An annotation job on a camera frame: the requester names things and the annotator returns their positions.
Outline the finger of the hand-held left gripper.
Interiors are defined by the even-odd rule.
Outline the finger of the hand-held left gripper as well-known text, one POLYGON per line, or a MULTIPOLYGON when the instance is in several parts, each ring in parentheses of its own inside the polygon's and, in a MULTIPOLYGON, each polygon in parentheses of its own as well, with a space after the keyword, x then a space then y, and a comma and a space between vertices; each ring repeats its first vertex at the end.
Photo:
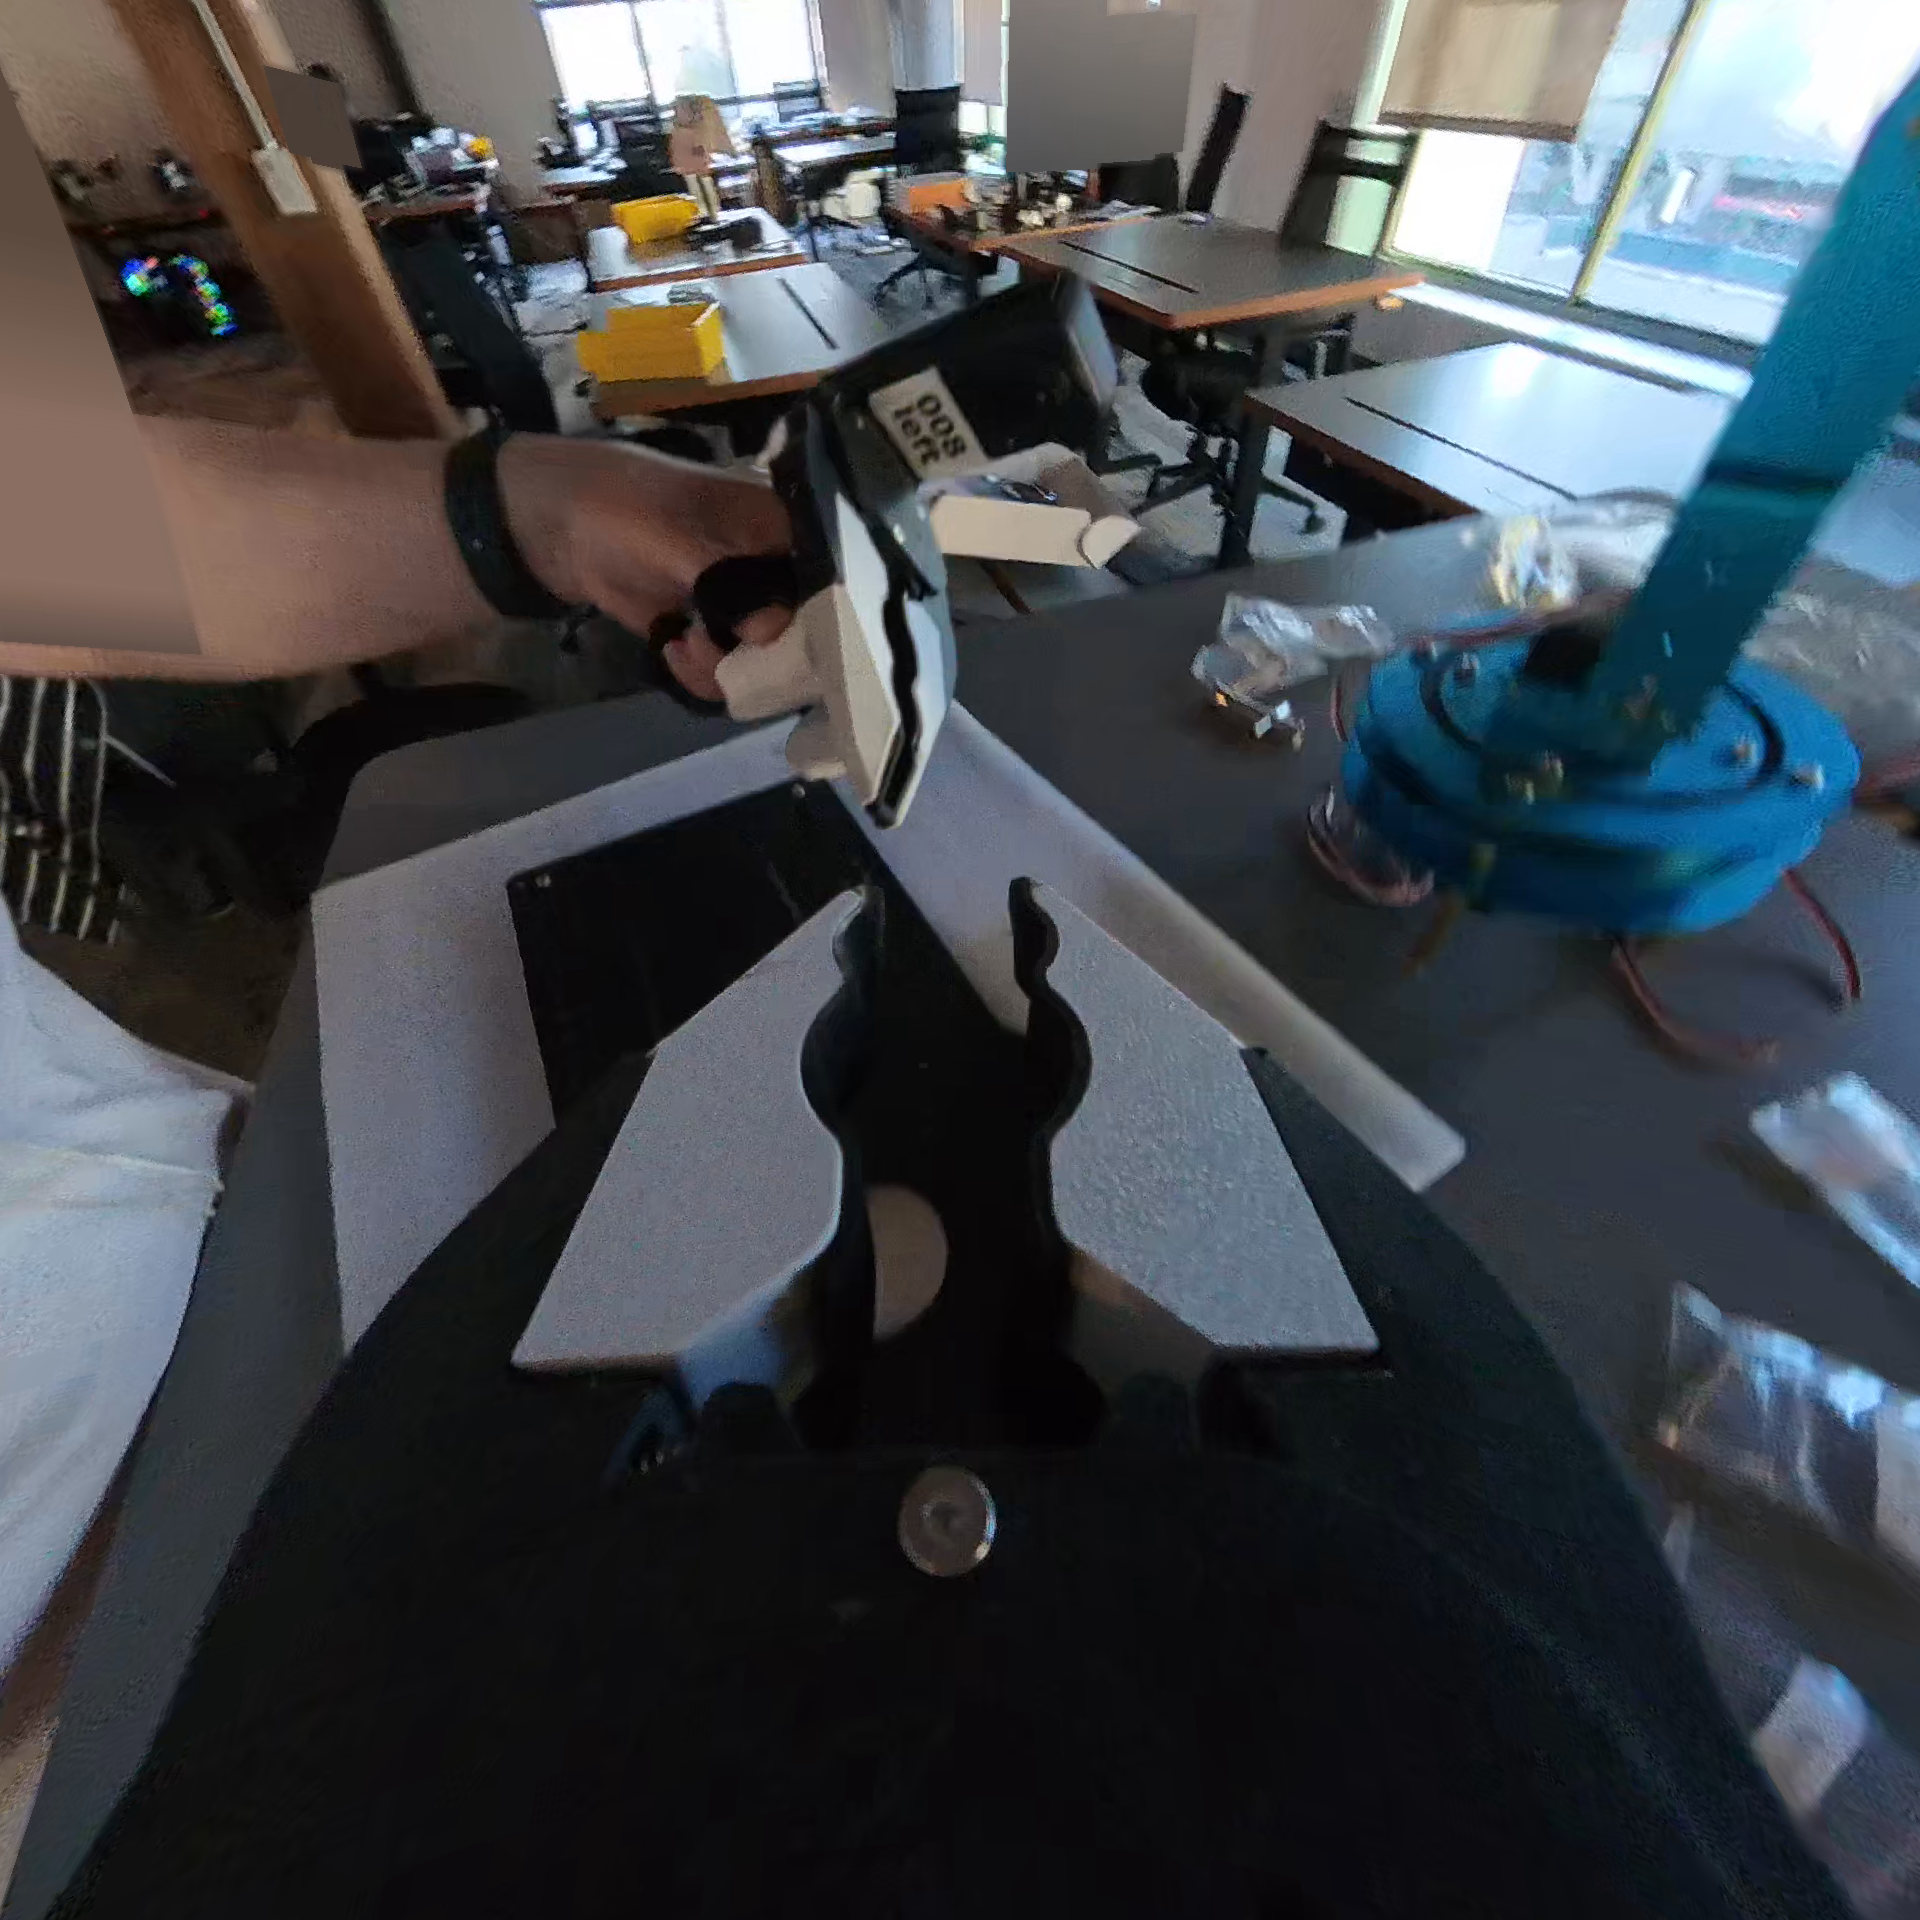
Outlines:
POLYGON ((837 501, 830 592, 830 750, 857 797, 911 794, 911 639, 890 560, 854 508, 837 501))
POLYGON ((890 746, 874 823, 892 830, 913 806, 954 691, 954 640, 936 596, 890 596, 884 609, 884 691, 890 746))

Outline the black desk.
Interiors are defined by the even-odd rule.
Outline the black desk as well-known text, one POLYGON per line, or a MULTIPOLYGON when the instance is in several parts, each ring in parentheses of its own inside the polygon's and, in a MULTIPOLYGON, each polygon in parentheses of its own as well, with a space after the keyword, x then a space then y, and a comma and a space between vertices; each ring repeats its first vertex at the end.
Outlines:
MULTIPOLYGON (((1775 1070, 1688 1070, 1644 1038, 1582 941, 1470 917, 1424 975, 1400 975, 1403 924, 1336 897, 1300 851, 1300 810, 1333 780, 1326 734, 1293 754, 1204 720, 1187 659, 1231 586, 1398 615, 1470 581, 1460 535, 1434 524, 1083 600, 970 630, 962 701, 1465 1133, 1434 1207, 1623 1445, 1657 1404, 1670 1285, 1916 1385, 1913 1285, 1789 1187, 1748 1131, 1755 1104, 1831 1072, 1916 1112, 1910 842, 1855 814, 1810 860, 1863 963, 1851 1013, 1831 1010, 1830 965, 1808 960, 1799 913, 1775 899, 1713 941, 1657 948, 1664 994, 1697 1021, 1783 1038, 1775 1070)), ((308 951, 287 963, 270 1010, 255 1112, 79 1628, 6 1918, 46 1911, 132 1780, 251 1498, 338 1355, 308 951)))

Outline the person's left hand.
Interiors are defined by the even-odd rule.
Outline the person's left hand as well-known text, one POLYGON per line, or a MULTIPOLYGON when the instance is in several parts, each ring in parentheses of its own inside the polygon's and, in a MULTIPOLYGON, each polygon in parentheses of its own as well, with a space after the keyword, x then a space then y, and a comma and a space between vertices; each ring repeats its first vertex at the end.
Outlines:
POLYGON ((663 665, 691 697, 722 697, 722 648, 695 615, 691 592, 715 563, 791 553, 791 519, 770 484, 631 442, 510 437, 495 498, 539 587, 636 639, 687 615, 663 643, 663 665))

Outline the crumpled clear plastic bag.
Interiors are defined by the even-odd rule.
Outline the crumpled clear plastic bag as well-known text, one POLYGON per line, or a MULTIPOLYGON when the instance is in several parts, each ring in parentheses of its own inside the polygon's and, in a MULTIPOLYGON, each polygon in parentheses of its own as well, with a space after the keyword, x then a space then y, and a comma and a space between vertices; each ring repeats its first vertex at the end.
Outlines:
MULTIPOLYGON (((1467 612, 1431 615, 1427 630, 1493 633, 1623 600, 1644 586, 1670 516, 1667 493, 1616 489, 1460 519, 1457 544, 1483 567, 1483 586, 1467 612)), ((1916 600, 1824 549, 1799 560, 1744 657, 1784 671, 1856 739, 1916 732, 1916 600)))

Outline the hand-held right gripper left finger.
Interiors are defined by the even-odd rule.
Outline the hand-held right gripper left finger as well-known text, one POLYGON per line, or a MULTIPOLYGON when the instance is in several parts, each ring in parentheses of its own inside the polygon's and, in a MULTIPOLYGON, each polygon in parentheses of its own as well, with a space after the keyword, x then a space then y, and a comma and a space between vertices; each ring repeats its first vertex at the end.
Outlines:
POLYGON ((652 1046, 515 1339, 519 1373, 794 1401, 864 1360, 876 1263, 848 1104, 884 924, 876 886, 837 894, 652 1046))

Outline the wood-edged office desk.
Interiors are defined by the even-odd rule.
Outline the wood-edged office desk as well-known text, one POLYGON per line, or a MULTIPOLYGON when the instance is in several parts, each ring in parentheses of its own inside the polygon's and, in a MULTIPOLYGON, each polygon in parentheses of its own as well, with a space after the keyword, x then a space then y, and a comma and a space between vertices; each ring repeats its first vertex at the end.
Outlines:
POLYGON ((1286 439, 1286 481, 1346 537, 1611 493, 1681 498, 1735 403, 1500 342, 1247 395, 1286 439))
POLYGON ((1173 214, 1010 235, 1000 253, 1025 271, 1078 280, 1096 306, 1155 332, 1329 321, 1424 284, 1388 257, 1173 214))
POLYGON ((906 324, 886 318, 822 263, 620 289, 594 295, 586 321, 610 299, 719 301, 727 357, 704 383, 598 383, 581 372, 574 353, 600 420, 697 415, 794 395, 906 332, 906 324))

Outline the black plate in foam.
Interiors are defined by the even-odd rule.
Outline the black plate in foam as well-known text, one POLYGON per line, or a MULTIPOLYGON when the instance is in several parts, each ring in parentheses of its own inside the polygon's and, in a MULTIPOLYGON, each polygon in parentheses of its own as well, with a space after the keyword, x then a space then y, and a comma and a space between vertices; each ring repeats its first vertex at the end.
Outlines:
POLYGON ((916 1115, 932 1093, 993 1108, 1022 1054, 854 814, 775 784, 507 884, 543 1086, 565 1115, 665 1039, 843 894, 879 899, 874 1078, 916 1115))

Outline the striped cloth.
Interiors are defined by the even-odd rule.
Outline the striped cloth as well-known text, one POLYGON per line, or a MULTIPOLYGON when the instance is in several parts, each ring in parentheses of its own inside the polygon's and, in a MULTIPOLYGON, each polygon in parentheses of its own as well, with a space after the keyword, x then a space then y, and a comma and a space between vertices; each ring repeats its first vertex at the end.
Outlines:
POLYGON ((4 905, 28 929, 114 947, 134 905, 108 856, 114 774, 153 774, 114 734, 101 686, 4 678, 4 905))

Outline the beige roller window blind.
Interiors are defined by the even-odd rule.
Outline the beige roller window blind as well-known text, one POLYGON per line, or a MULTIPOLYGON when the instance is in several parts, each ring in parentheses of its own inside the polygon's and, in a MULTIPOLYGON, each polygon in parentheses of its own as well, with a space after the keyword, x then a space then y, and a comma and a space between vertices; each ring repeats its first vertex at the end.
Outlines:
POLYGON ((1570 143, 1623 2, 1403 2, 1379 122, 1570 143))

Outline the white foam sheet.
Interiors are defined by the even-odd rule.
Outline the white foam sheet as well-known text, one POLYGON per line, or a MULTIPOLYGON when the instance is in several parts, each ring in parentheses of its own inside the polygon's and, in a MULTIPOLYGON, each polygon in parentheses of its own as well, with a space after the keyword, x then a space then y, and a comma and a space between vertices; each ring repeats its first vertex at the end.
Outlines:
MULTIPOLYGON (((343 1341, 552 1127, 507 886, 784 777, 784 724, 727 732, 659 696, 565 706, 376 758, 311 909, 343 1341)), ((1031 876, 1267 1050, 1411 1190, 1467 1158, 1229 932, 957 711, 884 864, 995 1014, 1014 989, 1010 884, 1031 876)))

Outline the person's white shirt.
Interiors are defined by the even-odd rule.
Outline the person's white shirt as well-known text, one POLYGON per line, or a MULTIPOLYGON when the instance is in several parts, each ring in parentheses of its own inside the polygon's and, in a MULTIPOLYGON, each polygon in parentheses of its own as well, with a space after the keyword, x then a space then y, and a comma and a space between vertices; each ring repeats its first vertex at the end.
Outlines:
POLYGON ((4 1668, 170 1368, 248 1100, 122 1032, 4 917, 4 1668))

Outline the person's left forearm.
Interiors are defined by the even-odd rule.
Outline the person's left forearm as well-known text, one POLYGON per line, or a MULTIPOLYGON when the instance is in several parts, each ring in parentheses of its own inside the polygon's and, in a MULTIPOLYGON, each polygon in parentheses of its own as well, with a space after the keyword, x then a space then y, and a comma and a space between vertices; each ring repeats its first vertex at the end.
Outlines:
POLYGON ((494 623, 444 508, 444 442, 134 418, 176 544, 190 654, 28 643, 6 678, 248 686, 471 639, 494 623))

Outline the black office chair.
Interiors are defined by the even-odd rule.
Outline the black office chair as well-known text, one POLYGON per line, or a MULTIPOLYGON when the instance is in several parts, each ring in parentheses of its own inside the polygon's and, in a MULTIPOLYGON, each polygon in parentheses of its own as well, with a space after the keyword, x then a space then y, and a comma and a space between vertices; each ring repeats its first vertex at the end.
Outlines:
POLYGON ((1267 362, 1255 345, 1214 335, 1148 366, 1141 395, 1173 425, 1187 427, 1187 455, 1154 470, 1141 498, 1145 512, 1206 498, 1222 512, 1224 535, 1251 537, 1257 502, 1277 498, 1304 508, 1307 537, 1324 535, 1326 507, 1291 481, 1267 479, 1262 452, 1255 455, 1255 489, 1242 498, 1243 400, 1260 372, 1267 362))
POLYGON ((1403 198, 1420 133, 1315 122, 1286 207, 1282 238, 1379 256, 1403 198))

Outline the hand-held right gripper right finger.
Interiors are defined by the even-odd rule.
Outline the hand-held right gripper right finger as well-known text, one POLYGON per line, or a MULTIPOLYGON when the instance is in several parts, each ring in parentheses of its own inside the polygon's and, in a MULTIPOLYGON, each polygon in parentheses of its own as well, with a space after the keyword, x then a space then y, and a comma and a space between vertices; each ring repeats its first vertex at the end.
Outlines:
POLYGON ((1222 1365, 1377 1360, 1238 1038, 1045 884, 1012 884, 1010 924, 1026 1039, 1064 1070, 1039 1174, 1073 1368, 1204 1384, 1222 1365))

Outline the small clear plastic parts bag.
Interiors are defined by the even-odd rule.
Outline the small clear plastic parts bag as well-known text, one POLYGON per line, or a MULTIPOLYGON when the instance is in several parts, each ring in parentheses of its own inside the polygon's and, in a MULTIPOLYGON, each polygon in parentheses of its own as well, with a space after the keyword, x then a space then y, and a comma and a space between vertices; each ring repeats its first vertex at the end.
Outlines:
POLYGON ((1681 1285, 1650 1438, 1721 1494, 1916 1584, 1916 1392, 1681 1285))
POLYGON ((1352 662, 1381 659, 1395 651, 1395 639, 1373 607, 1293 607, 1231 592, 1187 675, 1204 691, 1206 711, 1238 734, 1251 741, 1280 734, 1298 746, 1304 724, 1293 712, 1293 691, 1352 662))
POLYGON ((1755 1144, 1916 1285, 1916 1123, 1856 1072, 1749 1115, 1755 1144))

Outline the black wristband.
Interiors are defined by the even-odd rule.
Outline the black wristband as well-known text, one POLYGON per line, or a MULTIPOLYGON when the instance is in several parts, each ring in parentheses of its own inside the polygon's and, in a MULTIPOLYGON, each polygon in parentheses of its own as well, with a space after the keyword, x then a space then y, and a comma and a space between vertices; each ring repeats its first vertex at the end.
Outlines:
POLYGON ((449 442, 439 466, 444 522, 469 586, 504 619, 565 623, 574 607, 552 594, 523 560, 498 489, 498 455, 515 439, 494 420, 449 442))

